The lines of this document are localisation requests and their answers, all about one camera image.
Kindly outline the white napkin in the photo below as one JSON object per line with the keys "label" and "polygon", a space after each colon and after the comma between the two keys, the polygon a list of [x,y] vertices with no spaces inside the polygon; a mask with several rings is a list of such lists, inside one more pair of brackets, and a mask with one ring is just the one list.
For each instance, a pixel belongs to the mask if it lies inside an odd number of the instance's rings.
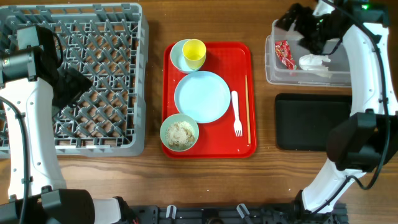
{"label": "white napkin", "polygon": [[315,75],[323,78],[331,78],[332,74],[323,62],[331,62],[327,55],[308,54],[299,58],[299,66],[302,70],[313,71]]}

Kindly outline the red snack wrapper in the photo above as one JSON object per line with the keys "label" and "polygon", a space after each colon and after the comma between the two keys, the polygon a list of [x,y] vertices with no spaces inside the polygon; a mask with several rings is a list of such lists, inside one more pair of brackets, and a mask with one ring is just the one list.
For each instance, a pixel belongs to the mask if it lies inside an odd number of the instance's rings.
{"label": "red snack wrapper", "polygon": [[280,40],[275,42],[275,53],[280,62],[284,64],[289,70],[296,70],[297,66],[293,59],[290,45],[287,40]]}

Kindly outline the green bowl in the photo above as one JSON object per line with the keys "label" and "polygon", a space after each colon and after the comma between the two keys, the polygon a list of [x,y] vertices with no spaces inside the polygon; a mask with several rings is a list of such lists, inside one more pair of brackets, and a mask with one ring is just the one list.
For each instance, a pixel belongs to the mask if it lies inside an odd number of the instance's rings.
{"label": "green bowl", "polygon": [[[169,144],[167,143],[167,140],[166,140],[166,138],[165,138],[166,129],[167,129],[171,124],[173,124],[174,122],[179,122],[179,121],[186,121],[186,122],[188,122],[188,123],[192,126],[192,128],[193,128],[193,130],[194,130],[194,132],[195,132],[196,140],[193,142],[193,144],[192,144],[190,147],[183,147],[183,148],[180,148],[180,147],[172,147],[172,146],[169,146]],[[161,138],[162,144],[163,144],[167,149],[170,149],[171,151],[174,151],[174,152],[183,152],[183,151],[189,150],[190,148],[192,148],[192,147],[196,144],[196,142],[197,142],[197,140],[198,140],[198,137],[199,137],[199,128],[198,128],[198,124],[196,123],[195,120],[193,120],[191,117],[189,117],[188,115],[185,115],[185,114],[173,114],[173,115],[169,116],[169,117],[162,123],[162,125],[161,125],[161,127],[160,127],[160,138]]]}

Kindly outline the rice and food scraps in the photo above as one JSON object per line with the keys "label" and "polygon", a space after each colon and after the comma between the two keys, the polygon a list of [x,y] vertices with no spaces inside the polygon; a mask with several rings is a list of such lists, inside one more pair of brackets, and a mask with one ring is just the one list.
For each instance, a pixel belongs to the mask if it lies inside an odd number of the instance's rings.
{"label": "rice and food scraps", "polygon": [[190,147],[196,140],[192,126],[186,121],[174,122],[166,129],[165,138],[169,146]]}

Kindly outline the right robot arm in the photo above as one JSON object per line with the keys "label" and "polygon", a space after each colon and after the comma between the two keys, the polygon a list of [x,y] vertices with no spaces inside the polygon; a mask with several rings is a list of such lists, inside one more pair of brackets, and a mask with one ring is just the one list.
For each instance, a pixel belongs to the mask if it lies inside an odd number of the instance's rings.
{"label": "right robot arm", "polygon": [[326,9],[293,4],[276,22],[278,28],[299,32],[299,44],[315,55],[323,54],[328,40],[338,39],[350,68],[351,113],[330,131],[325,164],[293,202],[295,218],[301,220],[331,213],[351,184],[359,183],[367,173],[378,177],[397,152],[397,98],[387,53],[387,7],[368,1],[320,1],[319,5]]}

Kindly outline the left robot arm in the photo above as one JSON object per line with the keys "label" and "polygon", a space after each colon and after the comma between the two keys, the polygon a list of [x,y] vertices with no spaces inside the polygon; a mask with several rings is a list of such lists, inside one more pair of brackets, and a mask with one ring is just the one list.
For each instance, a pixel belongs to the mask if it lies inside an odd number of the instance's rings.
{"label": "left robot arm", "polygon": [[2,223],[138,223],[121,197],[94,199],[68,189],[60,170],[52,119],[91,88],[74,68],[63,69],[59,37],[27,26],[17,30],[17,50],[1,57],[1,102],[11,150],[9,201]]}

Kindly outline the grey dishwasher rack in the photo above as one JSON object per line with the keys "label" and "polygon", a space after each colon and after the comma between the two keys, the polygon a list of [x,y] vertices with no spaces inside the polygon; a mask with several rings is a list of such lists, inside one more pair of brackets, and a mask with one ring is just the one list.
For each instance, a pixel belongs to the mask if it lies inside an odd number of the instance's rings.
{"label": "grey dishwasher rack", "polygon": [[145,69],[149,25],[137,3],[19,5],[1,8],[1,52],[17,48],[16,31],[39,25],[58,35],[63,68],[92,87],[53,118],[58,155],[137,156],[144,150]]}

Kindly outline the clear plastic bin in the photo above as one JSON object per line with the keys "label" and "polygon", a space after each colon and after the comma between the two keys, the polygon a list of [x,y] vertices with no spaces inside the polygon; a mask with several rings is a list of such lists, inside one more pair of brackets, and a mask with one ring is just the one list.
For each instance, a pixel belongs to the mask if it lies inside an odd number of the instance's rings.
{"label": "clear plastic bin", "polygon": [[[271,35],[267,36],[265,46],[266,79],[275,85],[306,85],[306,86],[333,86],[349,88],[351,86],[349,62],[343,44],[337,47],[335,53],[328,56],[314,56],[316,65],[301,67],[302,57],[309,58],[310,52],[299,45],[302,35],[291,27],[288,31],[272,23]],[[296,69],[290,70],[278,58],[275,52],[275,43],[287,41]]]}

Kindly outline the black plastic tray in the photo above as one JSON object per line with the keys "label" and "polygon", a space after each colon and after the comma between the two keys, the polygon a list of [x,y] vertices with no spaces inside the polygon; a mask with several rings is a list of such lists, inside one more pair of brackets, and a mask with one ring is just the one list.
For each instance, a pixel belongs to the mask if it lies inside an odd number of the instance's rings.
{"label": "black plastic tray", "polygon": [[349,95],[280,93],[275,97],[277,147],[288,151],[326,151],[329,132],[349,118]]}

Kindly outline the wooden chopstick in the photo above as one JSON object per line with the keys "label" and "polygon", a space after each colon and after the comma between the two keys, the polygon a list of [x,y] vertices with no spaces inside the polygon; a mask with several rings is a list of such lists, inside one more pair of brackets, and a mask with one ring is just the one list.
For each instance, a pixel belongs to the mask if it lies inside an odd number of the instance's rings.
{"label": "wooden chopstick", "polygon": [[251,124],[250,124],[250,112],[249,112],[249,96],[248,96],[248,77],[245,75],[245,97],[246,97],[246,122],[248,132],[248,145],[251,145]]}

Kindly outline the yellow plastic cup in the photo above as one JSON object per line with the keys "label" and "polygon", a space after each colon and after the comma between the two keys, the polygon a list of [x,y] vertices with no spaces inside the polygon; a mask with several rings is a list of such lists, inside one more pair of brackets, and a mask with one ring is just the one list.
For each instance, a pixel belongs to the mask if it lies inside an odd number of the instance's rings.
{"label": "yellow plastic cup", "polygon": [[182,53],[190,69],[198,69],[206,59],[206,45],[198,39],[189,39],[184,43]]}

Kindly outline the white plastic fork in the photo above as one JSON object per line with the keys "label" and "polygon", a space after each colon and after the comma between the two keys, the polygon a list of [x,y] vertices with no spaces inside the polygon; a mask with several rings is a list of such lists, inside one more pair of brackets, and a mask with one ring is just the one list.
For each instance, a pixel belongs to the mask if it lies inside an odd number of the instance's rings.
{"label": "white plastic fork", "polygon": [[237,137],[242,137],[243,136],[243,127],[239,118],[239,101],[238,101],[238,92],[237,91],[232,91],[231,92],[231,100],[232,100],[232,105],[233,105],[233,111],[234,111],[234,132]]}

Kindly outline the light blue plate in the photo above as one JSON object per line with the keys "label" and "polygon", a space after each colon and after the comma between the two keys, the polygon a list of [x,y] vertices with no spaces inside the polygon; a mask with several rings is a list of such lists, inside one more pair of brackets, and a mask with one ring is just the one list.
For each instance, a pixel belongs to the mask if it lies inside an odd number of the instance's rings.
{"label": "light blue plate", "polygon": [[197,71],[179,81],[174,103],[179,113],[191,117],[197,123],[211,123],[226,113],[231,103],[231,93],[219,75]]}

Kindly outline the light blue small bowl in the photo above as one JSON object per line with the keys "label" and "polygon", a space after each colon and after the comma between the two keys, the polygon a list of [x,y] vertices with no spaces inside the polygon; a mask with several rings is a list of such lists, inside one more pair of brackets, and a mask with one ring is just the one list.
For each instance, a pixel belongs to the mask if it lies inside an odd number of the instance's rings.
{"label": "light blue small bowl", "polygon": [[182,49],[184,44],[188,41],[188,39],[183,39],[178,41],[176,44],[174,44],[172,46],[171,52],[170,52],[170,59],[171,62],[173,64],[173,66],[179,71],[182,72],[184,74],[189,74],[192,72],[196,72],[199,69],[201,69],[201,66],[203,64],[201,64],[198,68],[196,69],[191,69],[186,61],[185,61],[185,57],[183,55]]}

